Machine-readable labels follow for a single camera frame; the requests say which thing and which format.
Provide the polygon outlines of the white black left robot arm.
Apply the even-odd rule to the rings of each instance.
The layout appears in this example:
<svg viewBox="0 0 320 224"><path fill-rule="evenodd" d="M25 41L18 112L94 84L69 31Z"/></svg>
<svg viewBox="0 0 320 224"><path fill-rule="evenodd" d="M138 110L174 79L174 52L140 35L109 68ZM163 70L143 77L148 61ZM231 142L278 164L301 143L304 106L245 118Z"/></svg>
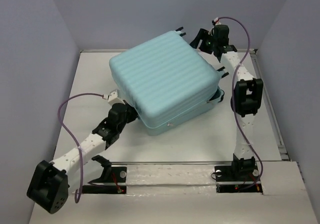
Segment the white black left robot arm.
<svg viewBox="0 0 320 224"><path fill-rule="evenodd" d="M50 214L59 211L72 193L71 177L80 172L80 183L84 183L84 165L101 160L99 154L107 150L118 139L128 123L135 121L138 114L128 103L115 103L105 118L76 148L63 156L41 161L31 178L27 197Z"/></svg>

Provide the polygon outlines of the light blue hard suitcase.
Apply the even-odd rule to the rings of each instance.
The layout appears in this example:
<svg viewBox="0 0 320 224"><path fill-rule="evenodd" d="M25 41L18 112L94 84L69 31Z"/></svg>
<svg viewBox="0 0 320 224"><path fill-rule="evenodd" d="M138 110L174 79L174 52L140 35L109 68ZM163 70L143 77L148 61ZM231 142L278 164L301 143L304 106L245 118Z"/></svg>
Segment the light blue hard suitcase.
<svg viewBox="0 0 320 224"><path fill-rule="evenodd" d="M182 37L169 31L109 60L118 90L151 136L209 110L224 98L217 71Z"/></svg>

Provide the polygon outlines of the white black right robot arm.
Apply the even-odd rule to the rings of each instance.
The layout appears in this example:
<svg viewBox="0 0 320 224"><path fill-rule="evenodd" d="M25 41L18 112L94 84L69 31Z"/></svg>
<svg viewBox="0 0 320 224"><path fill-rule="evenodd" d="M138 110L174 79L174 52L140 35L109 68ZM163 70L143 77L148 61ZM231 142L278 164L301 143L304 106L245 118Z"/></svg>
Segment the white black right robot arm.
<svg viewBox="0 0 320 224"><path fill-rule="evenodd" d="M263 80L254 77L243 65L235 46L229 44L229 27L215 25L210 31L200 29L190 46L201 52L213 54L232 76L230 106L234 113L236 147L229 165L216 166L217 181L245 181L250 175L259 174L261 161L253 148L253 122L262 104Z"/></svg>

